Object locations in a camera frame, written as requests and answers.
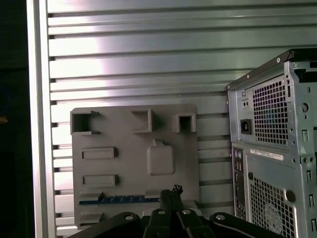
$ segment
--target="metal side panel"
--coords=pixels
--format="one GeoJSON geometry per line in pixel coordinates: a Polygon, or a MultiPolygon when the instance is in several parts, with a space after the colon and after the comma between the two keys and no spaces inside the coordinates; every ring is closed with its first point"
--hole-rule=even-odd
{"type": "Polygon", "coordinates": [[[194,104],[199,208],[233,213],[225,86],[289,48],[316,46],[317,0],[27,4],[37,238],[77,231],[69,131],[76,107],[194,104]]]}

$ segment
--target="gray plastic mounting plate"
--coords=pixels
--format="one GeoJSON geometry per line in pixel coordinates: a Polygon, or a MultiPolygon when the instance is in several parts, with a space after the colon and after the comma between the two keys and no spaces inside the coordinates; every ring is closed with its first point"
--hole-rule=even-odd
{"type": "Polygon", "coordinates": [[[100,213],[142,215],[175,184],[183,186],[183,200],[199,201],[194,105],[76,108],[71,128],[79,228],[100,213]]]}

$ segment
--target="ventilation grille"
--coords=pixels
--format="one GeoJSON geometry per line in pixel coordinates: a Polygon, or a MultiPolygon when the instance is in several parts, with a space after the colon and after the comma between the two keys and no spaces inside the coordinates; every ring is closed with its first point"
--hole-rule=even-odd
{"type": "Polygon", "coordinates": [[[287,106],[282,82],[254,90],[253,105],[257,141],[286,145],[287,106]]]}
{"type": "Polygon", "coordinates": [[[295,238],[292,207],[284,203],[283,191],[254,178],[251,184],[253,223],[286,238],[295,238]]]}

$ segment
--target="slatted aluminum wall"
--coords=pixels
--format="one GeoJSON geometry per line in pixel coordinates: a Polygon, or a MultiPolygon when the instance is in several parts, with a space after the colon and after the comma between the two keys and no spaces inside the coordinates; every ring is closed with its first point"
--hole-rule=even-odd
{"type": "Polygon", "coordinates": [[[76,107],[195,104],[200,208],[233,213],[225,86],[289,48],[315,47],[317,1],[49,0],[47,11],[50,237],[54,226],[61,237],[77,231],[69,131],[76,107]]]}

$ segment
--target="horizontal slat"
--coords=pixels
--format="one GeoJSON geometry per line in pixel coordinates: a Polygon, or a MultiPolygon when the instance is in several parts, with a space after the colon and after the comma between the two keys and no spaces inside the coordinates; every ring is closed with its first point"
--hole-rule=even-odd
{"type": "Polygon", "coordinates": [[[57,227],[56,234],[61,237],[71,236],[80,230],[77,229],[77,226],[67,226],[67,227],[57,227]]]}
{"type": "MultiPolygon", "coordinates": [[[[317,24],[317,17],[316,16],[280,16],[276,17],[277,19],[274,19],[272,17],[256,17],[256,18],[250,18],[250,17],[238,17],[236,19],[184,19],[182,21],[174,21],[172,23],[170,22],[164,22],[164,21],[158,21],[158,22],[142,22],[135,23],[135,24],[124,24],[124,23],[113,23],[113,24],[104,24],[104,25],[83,25],[83,26],[61,26],[61,27],[50,27],[49,28],[49,34],[55,35],[55,37],[58,39],[59,35],[63,37],[65,34],[73,34],[76,36],[76,34],[80,33],[99,33],[99,32],[120,32],[120,31],[153,31],[153,30],[172,30],[172,29],[187,29],[190,31],[191,29],[200,28],[205,30],[209,29],[217,29],[221,27],[226,28],[238,28],[238,27],[268,27],[268,26],[275,26],[275,27],[285,27],[285,26],[293,26],[293,25],[301,25],[303,27],[307,25],[316,25],[317,24]]],[[[296,39],[294,41],[291,41],[289,43],[285,43],[284,45],[291,45],[292,42],[296,42],[296,39]]],[[[211,49],[219,49],[221,48],[219,42],[211,47],[211,49]]],[[[238,45],[242,45],[242,47],[248,47],[245,44],[241,44],[239,42],[235,42],[231,47],[227,45],[230,48],[238,47],[238,45]]],[[[272,46],[273,44],[270,43],[264,43],[265,46],[272,46]]],[[[52,55],[55,54],[55,48],[52,49],[51,53],[52,55]]]]}
{"type": "Polygon", "coordinates": [[[130,34],[50,40],[50,56],[135,52],[210,50],[222,48],[287,47],[317,41],[317,27],[263,28],[219,32],[130,34]]]}
{"type": "MultiPolygon", "coordinates": [[[[288,0],[288,4],[315,3],[314,0],[288,0]]],[[[147,8],[184,8],[184,7],[216,7],[216,6],[257,6],[286,4],[285,0],[49,0],[48,12],[77,12],[77,11],[98,11],[98,10],[128,10],[128,9],[147,9],[147,8]]]]}
{"type": "MultiPolygon", "coordinates": [[[[227,180],[232,178],[231,162],[219,162],[199,165],[199,180],[213,182],[215,180],[227,180]]],[[[55,190],[72,190],[73,173],[54,173],[55,190]]]]}
{"type": "Polygon", "coordinates": [[[74,217],[57,217],[56,225],[57,226],[74,226],[75,218],[74,217]]]}
{"type": "Polygon", "coordinates": [[[200,73],[173,73],[155,75],[129,75],[115,77],[95,77],[87,80],[67,81],[59,79],[56,83],[51,83],[51,91],[68,91],[83,89],[115,89],[126,87],[157,87],[157,86],[179,86],[191,84],[214,84],[231,82],[237,75],[244,75],[248,71],[242,70],[227,72],[200,72],[200,73]]]}
{"type": "Polygon", "coordinates": [[[55,212],[68,213],[74,212],[74,195],[55,195],[55,212]]]}
{"type": "Polygon", "coordinates": [[[231,145],[230,140],[199,141],[198,142],[198,150],[229,148],[230,145],[231,145]]]}
{"type": "Polygon", "coordinates": [[[54,168],[69,168],[73,166],[72,159],[55,159],[53,160],[54,168]]]}
{"type": "Polygon", "coordinates": [[[230,157],[230,149],[217,150],[200,150],[198,151],[199,159],[228,158],[230,157]]]}
{"type": "Polygon", "coordinates": [[[174,53],[97,59],[63,59],[50,62],[50,77],[65,78],[138,73],[249,69],[258,67],[286,50],[288,50],[288,48],[265,50],[249,49],[234,52],[215,51],[212,52],[212,54],[211,52],[174,53]]]}
{"type": "Polygon", "coordinates": [[[55,190],[72,190],[73,189],[73,172],[54,173],[55,190]]]}
{"type": "Polygon", "coordinates": [[[72,150],[71,149],[53,150],[53,157],[54,158],[71,158],[72,157],[72,150]]]}
{"type": "Polygon", "coordinates": [[[229,119],[213,118],[197,120],[197,136],[229,135],[229,119]]]}
{"type": "Polygon", "coordinates": [[[130,89],[107,89],[107,90],[83,90],[70,92],[53,92],[51,100],[76,100],[93,98],[113,98],[131,96],[150,96],[165,94],[186,94],[186,93],[209,93],[224,91],[228,83],[201,84],[201,85],[179,85],[152,88],[130,88],[130,89]]]}
{"type": "Polygon", "coordinates": [[[231,184],[200,186],[200,203],[232,202],[231,184]]]}
{"type": "MultiPolygon", "coordinates": [[[[197,136],[229,135],[228,118],[211,118],[197,120],[197,136]]],[[[52,128],[53,145],[71,144],[70,126],[52,128]]]]}
{"type": "MultiPolygon", "coordinates": [[[[233,201],[233,187],[231,184],[210,185],[200,187],[201,203],[222,203],[233,201]]],[[[56,195],[56,213],[74,212],[73,194],[56,195]]]]}
{"type": "Polygon", "coordinates": [[[70,111],[81,107],[109,107],[109,106],[133,106],[133,105],[164,105],[164,104],[194,104],[197,114],[223,114],[228,112],[226,96],[199,96],[199,97],[161,97],[148,99],[121,99],[107,102],[81,102],[70,104],[57,104],[51,106],[52,122],[68,122],[70,120],[70,111]]]}
{"type": "Polygon", "coordinates": [[[48,19],[49,26],[74,26],[74,25],[111,25],[111,24],[125,24],[127,22],[142,22],[153,23],[156,21],[169,21],[171,24],[175,22],[184,22],[184,25],[189,21],[201,20],[201,23],[213,20],[231,20],[231,24],[240,19],[247,18],[254,21],[257,18],[273,18],[275,22],[279,23],[279,18],[296,18],[303,20],[305,16],[315,15],[317,7],[310,5],[300,5],[286,7],[281,10],[280,7],[270,8],[209,8],[204,10],[197,10],[193,8],[191,11],[173,11],[173,12],[129,12],[129,13],[112,13],[112,14],[98,14],[98,15],[84,15],[84,16],[58,16],[50,17],[48,19]]]}
{"type": "Polygon", "coordinates": [[[199,181],[227,180],[232,178],[232,163],[210,163],[199,165],[199,181]]]}

